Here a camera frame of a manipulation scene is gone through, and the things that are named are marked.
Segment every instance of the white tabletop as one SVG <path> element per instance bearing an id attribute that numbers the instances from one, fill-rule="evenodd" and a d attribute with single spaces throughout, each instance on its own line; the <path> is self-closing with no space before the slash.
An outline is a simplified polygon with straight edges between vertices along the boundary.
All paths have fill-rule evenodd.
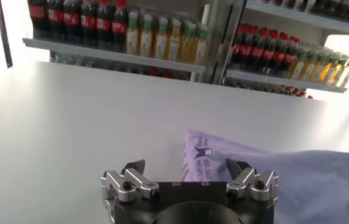
<path id="1" fill-rule="evenodd" d="M 194 128 L 273 152 L 349 151 L 349 107 L 37 63 L 0 77 L 0 224 L 109 223 L 99 176 L 145 158 L 180 180 Z"/>

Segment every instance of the display shelf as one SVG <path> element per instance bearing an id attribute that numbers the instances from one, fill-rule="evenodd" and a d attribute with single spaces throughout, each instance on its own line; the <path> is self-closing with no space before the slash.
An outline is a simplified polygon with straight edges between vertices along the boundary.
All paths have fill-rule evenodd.
<path id="1" fill-rule="evenodd" d="M 309 13 L 299 12 L 292 9 L 276 6 L 273 4 L 265 4 L 256 0 L 249 0 L 246 3 L 246 8 L 268 13 L 276 16 L 280 16 L 287 19 L 293 19 L 307 24 L 323 27 L 331 30 L 339 30 L 349 33 L 349 23 L 339 21 L 336 19 L 330 19 L 322 16 L 317 16 Z"/>
<path id="2" fill-rule="evenodd" d="M 130 54 L 123 54 L 112 51 L 104 51 L 84 46 L 76 46 L 67 43 L 57 43 L 51 40 L 37 40 L 31 38 L 23 38 L 23 43 L 27 47 L 34 47 L 46 49 L 50 51 L 57 51 L 66 54 L 75 54 L 85 57 L 101 58 L 113 61 L 121 61 L 125 63 L 132 63 L 137 65 L 154 66 L 158 68 L 174 69 L 178 71 L 203 73 L 206 69 L 204 66 L 191 65 L 180 63 L 176 61 L 166 61 L 155 58 L 147 58 Z"/>
<path id="3" fill-rule="evenodd" d="M 342 88 L 342 87 L 323 85 L 323 84 L 313 83 L 313 82 L 304 82 L 300 80 L 283 79 L 278 77 L 271 77 L 271 76 L 260 75 L 256 73 L 246 72 L 246 71 L 237 71 L 237 70 L 227 70 L 226 77 L 253 81 L 253 82 L 293 86 L 296 88 L 318 89 L 318 90 L 335 92 L 335 93 L 343 93 L 347 90 L 346 88 Z"/>

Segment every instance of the shelf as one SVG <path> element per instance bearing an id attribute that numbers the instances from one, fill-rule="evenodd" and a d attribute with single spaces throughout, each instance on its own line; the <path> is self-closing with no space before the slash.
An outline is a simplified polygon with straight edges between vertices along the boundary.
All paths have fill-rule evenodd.
<path id="1" fill-rule="evenodd" d="M 173 69 L 178 71 L 203 73 L 206 69 L 206 67 L 199 66 L 199 65 L 191 65 L 191 64 L 180 63 L 175 61 L 166 61 L 166 60 L 160 60 L 155 58 L 147 58 L 147 57 L 141 57 L 136 55 L 123 54 L 118 52 L 104 51 L 104 50 L 94 49 L 90 47 L 76 46 L 76 45 L 67 44 L 67 43 L 57 43 L 50 40 L 37 40 L 37 39 L 23 38 L 23 43 L 25 43 L 27 47 L 57 51 L 57 52 L 62 52 L 66 54 L 81 55 L 85 57 L 94 57 L 94 58 L 101 58 L 101 59 L 107 59 L 112 61 L 121 61 L 121 62 L 138 64 L 138 65 L 167 68 L 167 69 Z"/>
<path id="2" fill-rule="evenodd" d="M 326 29 L 339 30 L 349 33 L 349 23 L 309 13 L 299 12 L 284 7 L 279 7 L 273 4 L 265 4 L 260 1 L 261 0 L 249 0 L 246 3 L 246 8 L 263 13 L 277 15 L 287 19 L 293 19 L 296 21 L 312 24 Z"/>
<path id="3" fill-rule="evenodd" d="M 296 88 L 318 89 L 318 90 L 335 92 L 335 93 L 343 93 L 347 90 L 346 88 L 342 88 L 342 87 L 328 86 L 328 85 L 323 85 L 323 84 L 318 84 L 313 82 L 304 82 L 304 81 L 292 80 L 292 79 L 283 79 L 278 77 L 271 77 L 271 76 L 246 72 L 246 71 L 227 70 L 226 77 L 247 80 L 247 81 L 261 82 L 261 83 L 293 86 Z"/>

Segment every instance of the bottle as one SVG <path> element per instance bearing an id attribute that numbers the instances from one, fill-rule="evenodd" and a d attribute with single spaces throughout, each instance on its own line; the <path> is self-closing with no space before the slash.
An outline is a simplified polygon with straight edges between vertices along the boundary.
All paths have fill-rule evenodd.
<path id="1" fill-rule="evenodd" d="M 349 62 L 347 63 L 347 66 L 345 67 L 345 69 L 344 69 L 341 77 L 339 78 L 336 86 L 345 87 L 348 81 L 349 81 Z"/>
<path id="2" fill-rule="evenodd" d="M 277 71 L 283 61 L 287 48 L 288 34 L 280 32 L 280 39 L 276 42 L 276 48 L 266 73 L 271 76 L 278 76 Z"/>
<path id="3" fill-rule="evenodd" d="M 168 55 L 167 58 L 170 61 L 177 61 L 179 59 L 179 50 L 180 50 L 180 29 L 181 22 L 178 19 L 172 19 L 172 33 L 168 40 Z"/>
<path id="4" fill-rule="evenodd" d="M 117 0 L 114 21 L 112 22 L 112 33 L 114 35 L 115 51 L 124 52 L 126 49 L 127 24 L 128 15 L 126 10 L 126 1 Z"/>
<path id="5" fill-rule="evenodd" d="M 347 55 L 342 55 L 341 58 L 339 59 L 337 66 L 335 68 L 334 73 L 330 76 L 330 79 L 327 81 L 328 85 L 333 85 L 335 86 L 340 79 L 342 73 L 344 72 L 345 69 L 345 64 L 347 60 L 349 59 L 349 56 Z"/>
<path id="6" fill-rule="evenodd" d="M 207 30 L 207 26 L 200 27 L 198 45 L 196 47 L 195 65 L 204 65 L 206 63 Z"/>
<path id="7" fill-rule="evenodd" d="M 272 59 L 272 56 L 274 54 L 277 35 L 278 35 L 277 30 L 269 31 L 269 37 L 267 37 L 265 40 L 264 51 L 260 59 L 258 59 L 257 68 L 256 68 L 257 72 L 260 72 L 260 73 L 266 72 L 269 66 L 269 63 Z"/>
<path id="8" fill-rule="evenodd" d="M 47 0 L 47 15 L 53 40 L 63 41 L 65 34 L 64 0 Z"/>
<path id="9" fill-rule="evenodd" d="M 84 0 L 81 5 L 81 27 L 83 29 L 83 39 L 85 45 L 96 45 L 96 17 L 97 2 L 95 0 Z"/>
<path id="10" fill-rule="evenodd" d="M 114 37 L 111 23 L 114 20 L 115 6 L 111 0 L 100 0 L 97 9 L 96 29 L 98 46 L 101 49 L 113 48 Z"/>
<path id="11" fill-rule="evenodd" d="M 268 34 L 268 28 L 261 28 L 256 38 L 253 38 L 252 50 L 247 57 L 246 69 L 256 71 L 258 60 L 260 59 L 265 45 L 265 39 Z"/>
<path id="12" fill-rule="evenodd" d="M 195 42 L 195 30 L 196 25 L 193 23 L 190 23 L 188 25 L 187 34 L 185 38 L 182 41 L 181 46 L 181 61 L 190 63 L 192 62 L 193 58 L 195 58 L 195 51 L 194 51 L 194 42 Z"/>
<path id="13" fill-rule="evenodd" d="M 326 84 L 328 82 L 332 73 L 334 73 L 334 71 L 335 71 L 339 56 L 340 56 L 339 53 L 333 53 L 331 55 L 330 59 L 328 60 L 328 63 L 325 66 L 325 69 L 323 70 L 323 72 L 321 73 L 321 75 L 318 78 L 318 83 Z"/>
<path id="14" fill-rule="evenodd" d="M 299 75 L 299 80 L 309 81 L 311 73 L 313 72 L 316 64 L 316 59 L 318 58 L 319 50 L 317 47 L 312 46 L 308 51 L 307 57 L 304 60 L 304 66 Z"/>
<path id="15" fill-rule="evenodd" d="M 328 59 L 327 57 L 328 53 L 325 50 L 322 50 L 319 52 L 317 56 L 317 60 L 315 63 L 315 67 L 312 71 L 312 73 L 309 75 L 308 81 L 309 82 L 317 82 L 319 79 L 319 76 L 321 75 L 322 71 L 325 69 L 325 64 Z"/>
<path id="16" fill-rule="evenodd" d="M 71 43 L 81 42 L 81 1 L 65 0 L 64 1 L 64 23 L 66 26 L 67 41 Z"/>
<path id="17" fill-rule="evenodd" d="M 165 17 L 159 18 L 159 30 L 156 36 L 156 45 L 154 47 L 154 57 L 158 59 L 166 59 L 166 49 L 167 49 L 167 26 L 168 19 Z"/>
<path id="18" fill-rule="evenodd" d="M 153 33 L 151 31 L 152 17 L 150 14 L 143 16 L 143 30 L 140 37 L 140 55 L 143 57 L 150 57 L 151 47 L 153 44 Z"/>
<path id="19" fill-rule="evenodd" d="M 47 38 L 49 36 L 49 21 L 47 19 L 46 0 L 27 0 L 29 13 L 33 23 L 33 37 Z"/>
<path id="20" fill-rule="evenodd" d="M 129 15 L 128 28 L 127 28 L 127 40 L 126 40 L 126 53 L 132 55 L 138 55 L 138 40 L 139 30 L 137 27 L 138 11 L 132 11 Z"/>

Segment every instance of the red label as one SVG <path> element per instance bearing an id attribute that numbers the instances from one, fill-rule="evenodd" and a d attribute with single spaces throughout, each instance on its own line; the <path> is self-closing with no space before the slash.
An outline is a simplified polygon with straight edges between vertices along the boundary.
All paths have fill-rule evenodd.
<path id="1" fill-rule="evenodd" d="M 95 28 L 96 27 L 96 18 L 93 16 L 81 15 L 81 26 L 86 27 L 86 28 Z"/>
<path id="2" fill-rule="evenodd" d="M 56 23 L 62 23 L 64 21 L 64 13 L 59 10 L 48 9 L 47 14 L 49 20 Z"/>
<path id="3" fill-rule="evenodd" d="M 98 30 L 109 30 L 111 22 L 107 19 L 96 19 L 96 29 Z"/>
<path id="4" fill-rule="evenodd" d="M 29 5 L 30 17 L 33 18 L 45 18 L 45 9 L 43 6 Z"/>
<path id="5" fill-rule="evenodd" d="M 64 22 L 67 25 L 79 25 L 80 20 L 77 13 L 64 13 Z"/>
<path id="6" fill-rule="evenodd" d="M 127 25 L 124 22 L 112 22 L 112 31 L 114 33 L 125 33 Z"/>
<path id="7" fill-rule="evenodd" d="M 262 58 L 263 59 L 267 59 L 267 60 L 270 60 L 273 56 L 273 51 L 264 51 L 263 55 L 262 55 Z"/>
<path id="8" fill-rule="evenodd" d="M 261 54 L 262 54 L 262 52 L 264 51 L 264 49 L 262 49 L 262 48 L 258 48 L 258 47 L 254 47 L 253 49 L 252 49 L 252 55 L 254 56 L 254 57 L 260 57 L 261 56 Z"/>

